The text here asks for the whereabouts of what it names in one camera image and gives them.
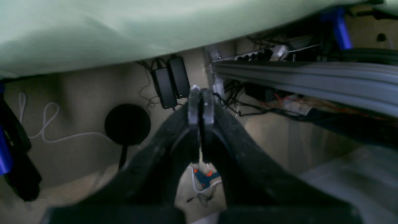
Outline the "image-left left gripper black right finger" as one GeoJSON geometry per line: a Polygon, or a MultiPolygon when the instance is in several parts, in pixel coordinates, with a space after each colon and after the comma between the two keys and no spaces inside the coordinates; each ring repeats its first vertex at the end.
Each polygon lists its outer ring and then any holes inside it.
{"type": "Polygon", "coordinates": [[[287,172],[229,112],[201,91],[203,160],[220,173],[227,210],[219,224],[361,224],[359,211],[287,172]]]}

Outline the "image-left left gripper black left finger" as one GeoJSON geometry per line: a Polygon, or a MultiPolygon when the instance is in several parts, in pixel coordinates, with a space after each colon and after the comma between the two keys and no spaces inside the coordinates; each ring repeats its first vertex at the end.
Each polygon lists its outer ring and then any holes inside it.
{"type": "Polygon", "coordinates": [[[47,210],[42,224],[185,224],[174,199],[182,173],[199,159],[199,103],[188,101],[160,126],[148,145],[98,192],[66,207],[47,210]]]}

